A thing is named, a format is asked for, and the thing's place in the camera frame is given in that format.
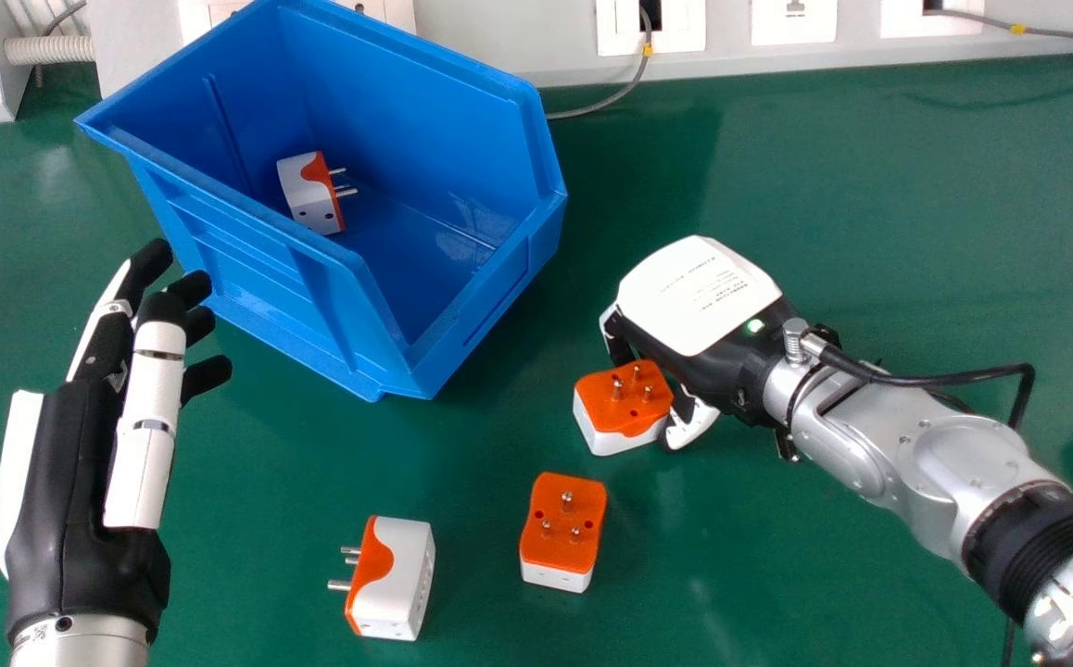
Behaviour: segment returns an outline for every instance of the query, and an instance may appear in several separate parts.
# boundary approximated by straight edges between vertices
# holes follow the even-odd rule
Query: robotic arm
[[[753,263],[701,236],[622,278],[600,325],[616,366],[650,357],[679,384],[664,448],[680,450],[720,414],[773,428],[782,459],[815,461],[985,589],[1024,626],[1037,664],[1073,667],[1073,491],[1014,428],[926,390],[1021,372],[1016,426],[1027,365],[887,375],[800,320]]]
[[[170,590],[157,535],[178,410],[226,383],[202,271],[143,293],[173,263],[166,241],[121,265],[88,317],[65,383],[11,401],[0,463],[0,570],[12,667],[144,667]]]

